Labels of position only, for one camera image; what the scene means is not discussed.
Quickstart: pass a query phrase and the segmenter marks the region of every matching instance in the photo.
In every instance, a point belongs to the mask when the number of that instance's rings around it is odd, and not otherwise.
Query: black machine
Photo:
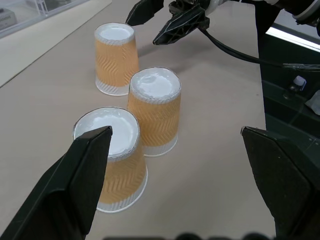
[[[277,239],[320,238],[320,166],[288,139],[241,131],[257,187],[274,217]],[[102,191],[111,127],[84,133],[39,180],[0,240],[84,240]],[[164,240],[106,238],[106,240]],[[209,240],[227,240],[213,237]],[[201,240],[187,234],[177,240]],[[268,240],[250,234],[243,240]]]
[[[219,5],[228,0],[175,0],[169,4],[172,18],[164,25],[159,34],[154,38],[154,45],[168,45],[184,38],[195,29],[199,29],[213,44],[225,53],[255,64],[269,65],[277,68],[291,69],[300,72],[320,72],[319,64],[279,63],[259,59],[231,47],[224,45],[207,32],[210,26],[208,14]],[[254,3],[256,20],[264,25],[269,24],[267,31],[276,19],[281,9],[292,13],[297,24],[308,24],[317,28],[320,34],[320,0],[243,0],[245,3]],[[130,11],[126,23],[130,26],[143,25],[164,7],[164,0],[141,0]]]
[[[210,19],[206,17],[219,5],[228,0],[175,0],[169,4],[172,18],[165,24],[153,40],[155,45],[173,44],[195,29],[206,30]],[[244,0],[255,3],[259,0]],[[265,0],[279,11],[285,9],[300,25],[316,27],[320,35],[320,0]],[[126,23],[130,26],[143,25],[164,7],[164,0],[141,0],[129,13]]]
[[[84,133],[38,181],[1,240],[83,240],[102,191],[110,126]]]

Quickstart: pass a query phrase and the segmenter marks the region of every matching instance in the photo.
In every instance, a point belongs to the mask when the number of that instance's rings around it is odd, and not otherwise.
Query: paper cup
[[[140,198],[147,185],[148,170],[137,119],[125,109],[102,107],[87,113],[75,124],[73,139],[103,126],[112,126],[113,134],[97,209],[116,213]]]
[[[133,75],[127,109],[138,119],[146,157],[158,157],[177,143],[181,83],[169,69],[147,68]]]
[[[104,94],[124,96],[139,71],[135,31],[122,23],[99,26],[95,36],[95,84]]]

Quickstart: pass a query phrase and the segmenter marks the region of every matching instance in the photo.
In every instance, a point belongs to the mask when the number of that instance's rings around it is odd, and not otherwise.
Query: zigzag pattern
[[[109,86],[124,87],[139,71],[136,40],[122,45],[108,45],[95,40],[95,71],[98,79]]]
[[[99,201],[113,204],[127,199],[138,190],[145,175],[146,161],[140,142],[128,158],[107,163]]]
[[[159,147],[178,133],[181,94],[171,102],[151,104],[129,93],[127,109],[137,118],[144,146]]]

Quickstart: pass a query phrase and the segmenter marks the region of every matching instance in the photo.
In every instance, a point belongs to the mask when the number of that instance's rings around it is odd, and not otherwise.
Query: table
[[[107,96],[95,86],[93,33],[103,23],[124,22],[136,2],[113,1],[0,88],[1,233],[67,151],[77,119],[103,106],[126,107],[126,96]],[[240,135],[242,126],[265,128],[260,68],[220,51],[198,30],[172,45],[152,45],[171,17],[168,3],[135,29],[140,68],[166,67],[181,79],[177,145],[165,156],[147,158],[149,179],[140,200],[117,214],[97,212],[87,240],[182,232],[204,238],[274,235]],[[228,2],[210,18],[217,39],[258,55],[253,6]]]

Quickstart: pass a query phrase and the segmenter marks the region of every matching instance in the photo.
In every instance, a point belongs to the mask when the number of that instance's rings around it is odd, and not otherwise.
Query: orange paper cup
[[[125,109],[102,107],[87,113],[75,124],[73,139],[103,126],[112,126],[113,134],[97,209],[117,213],[132,206],[143,194],[148,170],[137,119]]]
[[[127,109],[138,119],[146,157],[158,157],[177,143],[181,83],[171,70],[147,68],[133,75]]]
[[[124,96],[139,71],[135,31],[122,23],[99,26],[95,36],[95,84],[104,94]]]

